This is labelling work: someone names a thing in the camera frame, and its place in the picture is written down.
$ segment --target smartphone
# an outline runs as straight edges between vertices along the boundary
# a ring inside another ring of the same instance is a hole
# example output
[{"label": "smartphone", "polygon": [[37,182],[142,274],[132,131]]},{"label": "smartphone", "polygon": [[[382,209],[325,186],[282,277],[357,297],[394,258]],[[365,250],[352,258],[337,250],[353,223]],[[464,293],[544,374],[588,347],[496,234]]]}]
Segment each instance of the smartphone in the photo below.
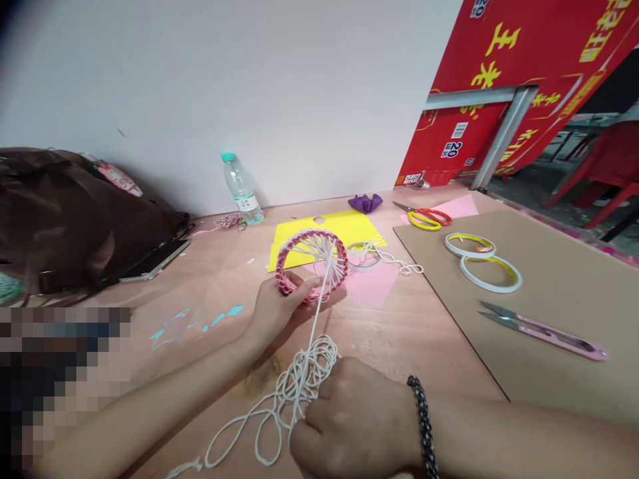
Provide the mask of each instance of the smartphone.
[{"label": "smartphone", "polygon": [[190,239],[174,239],[166,242],[128,270],[120,278],[120,281],[139,281],[141,279],[155,278],[156,275],[162,271],[162,268],[168,265],[173,258],[184,251],[190,244]]}]

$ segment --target yellow paper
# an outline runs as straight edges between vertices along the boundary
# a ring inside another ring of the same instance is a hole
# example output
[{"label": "yellow paper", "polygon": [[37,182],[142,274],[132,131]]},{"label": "yellow paper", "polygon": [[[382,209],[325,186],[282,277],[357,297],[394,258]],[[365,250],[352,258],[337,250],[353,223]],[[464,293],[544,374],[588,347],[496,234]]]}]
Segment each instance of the yellow paper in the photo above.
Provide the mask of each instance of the yellow paper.
[{"label": "yellow paper", "polygon": [[[302,230],[327,230],[333,232],[341,239],[341,242],[344,243],[346,247],[361,241],[371,241],[379,234],[379,231],[375,229],[371,220],[359,211],[349,210],[341,213],[321,215],[321,217],[325,220],[322,225],[313,221],[313,218],[316,218],[316,216],[278,224],[278,228],[275,231],[275,238],[271,245],[271,256],[268,262],[269,273],[275,271],[282,245]],[[386,246],[386,243],[381,243],[378,246]],[[315,258],[311,255],[292,251],[286,257],[284,267],[299,266],[312,263],[313,261],[315,261]]]}]

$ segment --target bottle label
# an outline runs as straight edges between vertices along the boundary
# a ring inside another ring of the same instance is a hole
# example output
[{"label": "bottle label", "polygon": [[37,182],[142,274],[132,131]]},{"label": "bottle label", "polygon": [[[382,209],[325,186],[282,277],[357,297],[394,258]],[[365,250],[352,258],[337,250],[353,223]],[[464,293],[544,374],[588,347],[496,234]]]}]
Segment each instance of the bottle label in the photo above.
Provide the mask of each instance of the bottle label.
[{"label": "bottle label", "polygon": [[242,212],[255,210],[260,205],[258,203],[258,199],[255,197],[255,194],[250,194],[249,196],[244,196],[243,198],[234,199],[235,202],[238,204],[239,210]]}]

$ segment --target plastic bottle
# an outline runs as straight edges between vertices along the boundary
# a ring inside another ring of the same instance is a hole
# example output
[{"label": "plastic bottle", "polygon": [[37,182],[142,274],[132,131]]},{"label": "plastic bottle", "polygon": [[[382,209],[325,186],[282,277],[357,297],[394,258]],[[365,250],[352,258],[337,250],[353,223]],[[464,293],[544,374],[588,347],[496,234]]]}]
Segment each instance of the plastic bottle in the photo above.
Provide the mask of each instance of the plastic bottle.
[{"label": "plastic bottle", "polygon": [[248,224],[257,224],[264,219],[264,213],[260,208],[248,176],[244,171],[235,153],[223,153],[224,179],[233,199],[238,204],[244,221]]}]

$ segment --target pixelated area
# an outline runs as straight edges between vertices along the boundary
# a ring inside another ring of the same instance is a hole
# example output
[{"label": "pixelated area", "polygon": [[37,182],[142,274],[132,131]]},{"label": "pixelated area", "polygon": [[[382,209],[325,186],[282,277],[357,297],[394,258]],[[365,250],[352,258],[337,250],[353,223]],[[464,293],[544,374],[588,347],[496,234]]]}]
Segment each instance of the pixelated area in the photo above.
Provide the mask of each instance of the pixelated area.
[{"label": "pixelated area", "polygon": [[129,371],[113,353],[130,320],[124,307],[0,309],[12,469],[30,468],[54,439],[128,389]]}]

